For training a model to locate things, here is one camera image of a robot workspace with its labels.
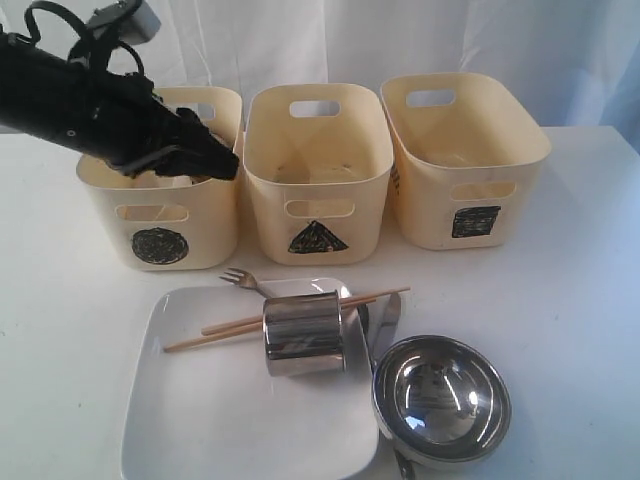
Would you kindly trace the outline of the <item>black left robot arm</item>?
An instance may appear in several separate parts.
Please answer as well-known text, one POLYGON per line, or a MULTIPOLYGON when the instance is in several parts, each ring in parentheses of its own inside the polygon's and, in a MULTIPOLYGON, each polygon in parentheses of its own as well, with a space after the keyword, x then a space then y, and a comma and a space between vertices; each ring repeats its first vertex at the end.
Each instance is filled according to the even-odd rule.
POLYGON ((239 158, 139 73, 94 72, 1 36, 1 123, 103 160, 121 175, 235 179, 239 158))

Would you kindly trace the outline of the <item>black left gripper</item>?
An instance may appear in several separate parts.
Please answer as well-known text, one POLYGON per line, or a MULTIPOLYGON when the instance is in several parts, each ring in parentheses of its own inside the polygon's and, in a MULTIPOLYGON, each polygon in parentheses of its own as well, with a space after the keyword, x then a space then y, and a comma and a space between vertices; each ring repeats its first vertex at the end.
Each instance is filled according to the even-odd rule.
POLYGON ((85 123, 76 150, 135 177, 234 180, 239 158, 188 107, 168 107, 139 73, 103 74, 85 91, 85 123))

